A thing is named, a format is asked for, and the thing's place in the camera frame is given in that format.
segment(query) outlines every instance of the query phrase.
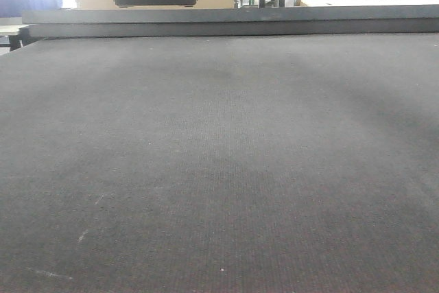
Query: gray surface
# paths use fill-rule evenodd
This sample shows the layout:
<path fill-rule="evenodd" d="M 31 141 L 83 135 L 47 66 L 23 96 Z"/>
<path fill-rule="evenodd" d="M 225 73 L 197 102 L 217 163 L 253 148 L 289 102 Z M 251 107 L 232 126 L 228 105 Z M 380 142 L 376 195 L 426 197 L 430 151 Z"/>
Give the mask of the gray surface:
<path fill-rule="evenodd" d="M 24 12 L 37 23 L 216 23 L 364 19 L 439 19 L 439 5 L 245 8 L 239 10 L 44 10 Z"/>
<path fill-rule="evenodd" d="M 439 35 L 0 58 L 0 292 L 437 293 Z"/>
<path fill-rule="evenodd" d="M 439 32 L 438 19 L 297 21 L 250 23 L 35 24 L 33 37 L 276 36 Z"/>

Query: gray felt surface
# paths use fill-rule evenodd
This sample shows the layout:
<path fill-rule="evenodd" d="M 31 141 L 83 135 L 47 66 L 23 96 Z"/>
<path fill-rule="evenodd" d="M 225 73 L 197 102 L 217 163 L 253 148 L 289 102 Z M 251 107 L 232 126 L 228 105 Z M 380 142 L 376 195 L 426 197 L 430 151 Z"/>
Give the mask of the gray felt surface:
<path fill-rule="evenodd" d="M 0 58 L 1 293 L 439 292 L 439 35 Z"/>

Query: white speck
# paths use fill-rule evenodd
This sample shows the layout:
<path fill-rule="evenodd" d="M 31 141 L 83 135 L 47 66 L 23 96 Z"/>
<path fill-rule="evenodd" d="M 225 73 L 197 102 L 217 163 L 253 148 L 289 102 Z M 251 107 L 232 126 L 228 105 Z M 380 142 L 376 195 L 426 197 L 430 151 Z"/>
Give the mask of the white speck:
<path fill-rule="evenodd" d="M 81 237 L 78 238 L 78 243 L 80 243 L 80 242 L 82 242 L 82 240 L 84 240 L 85 235 L 86 235 L 87 233 L 88 233 L 88 229 L 85 230 L 85 231 L 82 233 Z"/>
<path fill-rule="evenodd" d="M 100 196 L 100 197 L 96 200 L 95 205 L 99 204 L 99 202 L 102 200 L 102 198 L 104 198 L 104 196 L 105 196 L 105 194 L 103 194 L 102 196 Z"/>
<path fill-rule="evenodd" d="M 64 276 L 64 275 L 61 275 L 61 274 L 55 274 L 53 272 L 48 272 L 48 271 L 43 271 L 43 270 L 34 270 L 34 272 L 36 274 L 41 274 L 41 275 L 46 276 L 46 277 L 53 277 L 53 278 L 59 278 L 59 279 L 68 279 L 70 281 L 73 280 L 72 277 Z"/>

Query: cutting table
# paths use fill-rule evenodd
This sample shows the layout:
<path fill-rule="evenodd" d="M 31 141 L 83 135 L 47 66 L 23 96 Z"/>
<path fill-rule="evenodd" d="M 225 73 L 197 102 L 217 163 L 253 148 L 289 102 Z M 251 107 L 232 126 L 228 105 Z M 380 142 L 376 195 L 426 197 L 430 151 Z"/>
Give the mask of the cutting table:
<path fill-rule="evenodd" d="M 439 35 L 0 58 L 0 292 L 437 293 Z"/>

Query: white table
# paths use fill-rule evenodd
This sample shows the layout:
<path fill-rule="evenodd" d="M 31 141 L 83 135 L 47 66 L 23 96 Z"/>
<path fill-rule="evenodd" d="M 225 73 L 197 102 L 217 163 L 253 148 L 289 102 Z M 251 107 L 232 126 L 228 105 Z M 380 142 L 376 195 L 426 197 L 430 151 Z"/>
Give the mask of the white table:
<path fill-rule="evenodd" d="M 27 25 L 23 25 L 23 24 L 2 25 L 2 23 L 18 23 L 18 22 L 12 19 L 0 20 L 0 36 L 7 36 L 9 38 L 9 44 L 0 45 L 0 47 L 9 47 L 11 51 L 20 48 L 21 47 L 20 29 L 23 27 L 27 27 Z"/>
<path fill-rule="evenodd" d="M 439 0 L 300 0 L 301 6 L 439 5 Z"/>

